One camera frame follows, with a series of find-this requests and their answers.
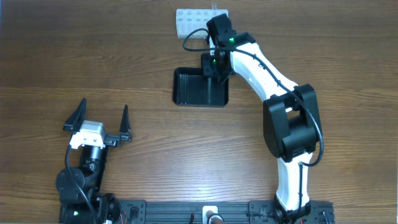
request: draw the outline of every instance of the white perforated block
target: white perforated block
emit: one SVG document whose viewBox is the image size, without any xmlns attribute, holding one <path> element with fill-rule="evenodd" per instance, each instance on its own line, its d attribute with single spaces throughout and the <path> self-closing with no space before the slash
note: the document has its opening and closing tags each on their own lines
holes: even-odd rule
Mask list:
<svg viewBox="0 0 398 224">
<path fill-rule="evenodd" d="M 195 29 L 205 28 L 206 23 L 213 17 L 225 13 L 228 16 L 226 9 L 177 9 L 175 13 L 175 25 L 177 26 L 177 35 L 179 38 L 186 38 L 186 36 Z M 206 32 L 199 31 L 193 34 L 191 38 L 205 38 Z"/>
</svg>

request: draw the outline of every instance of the cable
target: cable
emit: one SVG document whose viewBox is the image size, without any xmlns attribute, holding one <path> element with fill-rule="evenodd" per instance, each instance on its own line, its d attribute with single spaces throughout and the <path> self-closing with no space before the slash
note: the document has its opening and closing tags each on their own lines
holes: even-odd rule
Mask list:
<svg viewBox="0 0 398 224">
<path fill-rule="evenodd" d="M 269 73 L 269 75 L 274 79 L 274 81 L 278 84 L 278 86 L 280 86 L 282 89 L 284 89 L 288 94 L 290 94 L 291 96 L 293 96 L 294 100 L 298 103 L 298 105 L 300 105 L 303 110 L 305 110 L 305 112 L 309 115 L 309 117 L 312 120 L 312 123 L 314 125 L 315 131 L 317 133 L 317 137 L 319 139 L 319 154 L 317 159 L 315 160 L 315 162 L 313 163 L 305 163 L 305 162 L 299 162 L 298 166 L 300 167 L 300 187 L 299 187 L 299 200 L 298 200 L 298 212 L 296 214 L 296 216 L 300 213 L 301 210 L 301 205 L 302 205 L 302 182 L 303 182 L 303 166 L 307 166 L 307 167 L 313 167 L 316 166 L 323 157 L 323 151 L 325 149 L 325 145 L 323 142 L 323 136 L 322 136 L 322 132 L 319 128 L 319 125 L 317 123 L 317 121 L 315 120 L 315 118 L 313 117 L 313 115 L 311 114 L 310 110 L 305 106 L 304 102 L 300 99 L 300 97 L 298 95 L 296 95 L 293 91 L 291 91 L 290 89 L 288 89 L 286 86 L 284 86 L 280 80 L 277 79 L 277 77 L 274 75 L 274 73 L 271 71 L 271 69 L 256 55 L 254 54 L 250 54 L 249 52 L 246 52 L 244 50 L 239 50 L 236 47 L 212 47 L 212 48 L 207 48 L 207 49 L 190 49 L 188 47 L 185 46 L 185 44 L 187 43 L 188 39 L 196 32 L 198 31 L 205 31 L 207 32 L 207 35 L 209 35 L 209 31 L 207 29 L 204 28 L 200 28 L 197 30 L 192 31 L 190 34 L 187 35 L 187 37 L 184 39 L 184 41 L 182 42 L 182 47 L 184 48 L 184 50 L 187 51 L 192 51 L 192 52 L 201 52 L 201 51 L 208 51 L 208 50 L 224 50 L 224 51 L 229 51 L 229 52 L 239 52 L 242 54 L 246 54 L 250 57 L 252 57 L 253 59 L 256 59 L 260 65 L 262 66 L 262 68 L 264 70 L 267 70 L 267 72 Z"/>
<path fill-rule="evenodd" d="M 69 179 L 73 182 L 75 187 L 80 191 L 81 196 L 83 197 L 83 199 L 86 202 L 88 208 L 90 209 L 91 215 L 93 216 L 94 224 L 97 224 L 97 213 L 95 212 L 95 209 L 94 209 L 93 205 L 88 200 L 86 194 L 81 189 L 81 187 L 79 186 L 79 183 L 75 179 L 75 176 L 72 174 L 72 171 L 70 170 L 70 167 L 69 167 L 69 154 L 70 154 L 70 149 L 71 148 L 72 148 L 71 145 L 68 145 L 67 153 L 65 154 L 65 168 L 66 168 L 66 170 L 67 170 L 67 172 L 69 174 Z"/>
</svg>

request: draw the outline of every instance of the black cable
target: black cable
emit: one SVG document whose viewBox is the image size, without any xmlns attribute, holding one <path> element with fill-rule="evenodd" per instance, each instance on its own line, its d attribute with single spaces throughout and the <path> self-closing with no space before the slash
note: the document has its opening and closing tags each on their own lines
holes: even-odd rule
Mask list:
<svg viewBox="0 0 398 224">
<path fill-rule="evenodd" d="M 224 50 L 224 51 L 229 51 L 229 52 L 239 52 L 242 54 L 246 54 L 250 57 L 252 57 L 253 59 L 256 59 L 260 65 L 262 66 L 262 68 L 264 70 L 267 70 L 267 72 L 270 74 L 270 76 L 274 79 L 274 81 L 278 84 L 278 86 L 280 86 L 282 89 L 284 89 L 288 94 L 290 94 L 291 96 L 293 96 L 293 98 L 295 99 L 295 101 L 298 103 L 298 105 L 300 105 L 303 110 L 305 110 L 305 112 L 309 115 L 309 117 L 312 120 L 312 123 L 314 125 L 315 131 L 317 133 L 317 137 L 319 139 L 319 154 L 317 159 L 315 160 L 315 162 L 313 163 L 305 163 L 305 162 L 299 162 L 298 166 L 300 167 L 300 187 L 299 187 L 299 200 L 298 200 L 298 212 L 297 215 L 300 213 L 301 210 L 301 204 L 302 204 L 302 181 L 303 181 L 303 166 L 307 166 L 307 167 L 313 167 L 316 166 L 321 160 L 322 160 L 322 156 L 323 156 L 323 151 L 325 149 L 325 145 L 323 143 L 323 136 L 322 136 L 322 132 L 319 128 L 319 125 L 317 123 L 317 121 L 315 120 L 315 118 L 313 117 L 313 115 L 311 114 L 310 110 L 305 106 L 304 102 L 300 99 L 299 96 L 297 96 L 293 91 L 291 91 L 290 89 L 288 89 L 286 86 L 284 86 L 280 80 L 277 79 L 277 77 L 274 75 L 274 73 L 271 71 L 271 69 L 256 55 L 254 54 L 250 54 L 249 52 L 246 52 L 244 50 L 239 50 L 236 47 L 212 47 L 212 48 L 207 48 L 207 49 L 190 49 L 188 47 L 185 46 L 185 44 L 187 43 L 187 40 L 196 32 L 198 31 L 205 31 L 207 32 L 207 34 L 209 35 L 209 32 L 207 29 L 204 28 L 200 28 L 197 30 L 192 31 L 190 34 L 187 35 L 187 37 L 184 39 L 184 41 L 182 42 L 182 47 L 187 50 L 187 51 L 192 51 L 192 52 L 201 52 L 201 51 L 208 51 L 208 50 Z"/>
<path fill-rule="evenodd" d="M 97 224 L 97 213 L 95 212 L 95 209 L 94 209 L 93 205 L 88 200 L 86 194 L 81 189 L 81 187 L 79 186 L 79 183 L 75 179 L 75 176 L 72 174 L 72 171 L 70 170 L 70 167 L 69 167 L 69 154 L 70 154 L 70 149 L 71 148 L 72 148 L 71 145 L 68 145 L 67 153 L 65 154 L 65 168 L 66 168 L 66 170 L 67 170 L 67 172 L 69 174 L 69 179 L 73 182 L 75 187 L 80 191 L 81 196 L 83 197 L 83 199 L 86 202 L 88 208 L 90 209 L 91 215 L 93 216 L 94 224 Z"/>
</svg>

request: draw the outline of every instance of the wooden table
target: wooden table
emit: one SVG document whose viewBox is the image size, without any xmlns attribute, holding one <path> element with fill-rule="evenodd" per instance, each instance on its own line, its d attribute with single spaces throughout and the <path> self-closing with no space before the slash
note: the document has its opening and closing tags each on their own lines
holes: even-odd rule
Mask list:
<svg viewBox="0 0 398 224">
<path fill-rule="evenodd" d="M 309 171 L 311 198 L 334 202 L 338 223 L 395 223 L 397 1 L 217 2 L 286 77 L 317 90 L 326 149 Z M 109 153 L 103 192 L 272 199 L 277 164 L 262 136 L 262 103 L 241 77 L 230 78 L 224 108 L 172 101 L 174 70 L 200 66 L 200 53 L 181 48 L 175 11 L 210 1 L 2 3 L 0 222 L 58 221 L 55 178 L 70 137 L 62 126 L 83 97 L 86 118 L 111 133 L 130 109 L 134 139 Z"/>
</svg>

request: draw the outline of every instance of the tabletop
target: tabletop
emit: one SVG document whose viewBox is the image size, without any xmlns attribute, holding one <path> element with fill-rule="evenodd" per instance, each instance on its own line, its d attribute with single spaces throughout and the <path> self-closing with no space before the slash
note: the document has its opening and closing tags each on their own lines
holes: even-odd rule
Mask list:
<svg viewBox="0 0 398 224">
<path fill-rule="evenodd" d="M 309 170 L 311 199 L 333 202 L 337 223 L 395 223 L 397 1 L 217 3 L 279 71 L 317 91 L 325 153 Z M 182 49 L 175 11 L 210 7 L 2 2 L 0 222 L 58 221 L 55 178 L 70 137 L 62 126 L 83 97 L 86 118 L 111 133 L 129 105 L 133 140 L 110 150 L 102 192 L 151 202 L 273 199 L 277 160 L 263 138 L 262 102 L 243 78 L 230 77 L 222 108 L 172 101 L 174 70 L 199 67 L 201 54 Z"/>
</svg>

